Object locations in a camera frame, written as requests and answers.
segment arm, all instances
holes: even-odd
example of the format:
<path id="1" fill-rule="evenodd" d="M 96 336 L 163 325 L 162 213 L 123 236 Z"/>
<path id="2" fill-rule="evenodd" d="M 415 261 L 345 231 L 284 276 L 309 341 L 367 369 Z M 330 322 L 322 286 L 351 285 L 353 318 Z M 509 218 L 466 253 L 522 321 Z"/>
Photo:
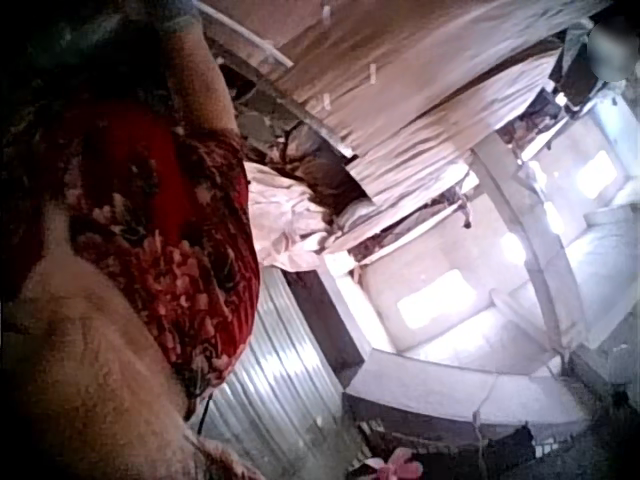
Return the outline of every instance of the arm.
<path id="1" fill-rule="evenodd" d="M 200 22 L 164 33 L 171 93 L 188 127 L 238 130 L 233 103 L 222 73 L 209 51 Z"/>
<path id="2" fill-rule="evenodd" d="M 229 90 L 209 51 L 193 0 L 145 0 L 145 9 L 160 30 L 171 93 L 187 127 L 237 131 Z"/>

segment ceiling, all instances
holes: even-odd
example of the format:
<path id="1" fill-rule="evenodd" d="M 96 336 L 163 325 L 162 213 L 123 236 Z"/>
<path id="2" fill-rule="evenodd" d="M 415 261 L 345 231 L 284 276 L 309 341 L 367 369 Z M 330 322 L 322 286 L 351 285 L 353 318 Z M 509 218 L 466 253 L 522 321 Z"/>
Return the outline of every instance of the ceiling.
<path id="1" fill-rule="evenodd" d="M 488 71 L 608 2 L 205 3 L 289 58 L 293 66 L 286 68 L 222 24 L 209 30 L 359 156 L 348 169 L 375 206 L 343 219 L 342 232 L 330 247 L 338 251 L 459 180 L 460 168 L 450 167 L 466 161 L 475 143 L 526 107 L 558 50 L 531 51 L 493 75 Z M 456 96 L 483 74 L 482 82 Z"/>

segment wire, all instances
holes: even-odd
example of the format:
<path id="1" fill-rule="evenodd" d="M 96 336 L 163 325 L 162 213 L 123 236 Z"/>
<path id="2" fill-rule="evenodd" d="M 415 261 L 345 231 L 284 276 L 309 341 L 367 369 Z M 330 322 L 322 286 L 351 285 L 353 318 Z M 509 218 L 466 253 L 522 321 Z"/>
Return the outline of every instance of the wire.
<path id="1" fill-rule="evenodd" d="M 204 405 L 204 411 L 202 412 L 202 417 L 200 417 L 200 422 L 198 423 L 198 435 L 202 435 L 202 429 L 204 428 L 204 420 L 207 418 L 207 413 L 209 413 L 209 405 L 211 405 L 211 399 L 213 398 L 213 393 L 210 393 L 207 397 L 207 403 Z"/>

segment white cloth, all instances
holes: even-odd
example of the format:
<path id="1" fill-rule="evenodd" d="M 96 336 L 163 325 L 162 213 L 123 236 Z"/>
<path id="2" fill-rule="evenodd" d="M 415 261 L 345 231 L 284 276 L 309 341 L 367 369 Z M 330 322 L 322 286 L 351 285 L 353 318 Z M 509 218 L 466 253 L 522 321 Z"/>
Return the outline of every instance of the white cloth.
<path id="1" fill-rule="evenodd" d="M 258 261 L 290 272 L 315 270 L 333 233 L 327 212 L 311 202 L 301 182 L 282 177 L 269 167 L 245 163 L 249 177 L 249 217 Z"/>

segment fabric sheet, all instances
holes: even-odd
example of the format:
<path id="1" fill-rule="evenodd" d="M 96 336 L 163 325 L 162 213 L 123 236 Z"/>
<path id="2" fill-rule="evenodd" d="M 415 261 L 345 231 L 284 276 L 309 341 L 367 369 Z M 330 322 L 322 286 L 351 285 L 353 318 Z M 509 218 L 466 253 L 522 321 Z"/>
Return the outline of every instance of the fabric sheet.
<path id="1" fill-rule="evenodd" d="M 328 212 L 311 201 L 303 183 L 269 167 L 245 163 L 249 178 L 249 218 L 258 261 L 289 272 L 315 270 L 333 229 Z"/>
<path id="2" fill-rule="evenodd" d="M 282 18 L 274 16 L 274 8 L 284 11 L 285 2 L 207 3 L 272 41 L 290 58 L 294 66 L 285 69 L 224 27 L 216 34 L 359 155 L 349 171 L 376 208 L 364 217 L 353 214 L 331 246 L 337 251 L 382 230 L 455 183 L 459 176 L 450 166 L 465 161 L 474 142 L 526 106 L 555 58 L 531 59 L 455 105 L 427 113 L 433 106 L 499 62 L 609 2 L 286 2 Z M 328 16 L 323 16 L 323 5 L 331 6 Z"/>

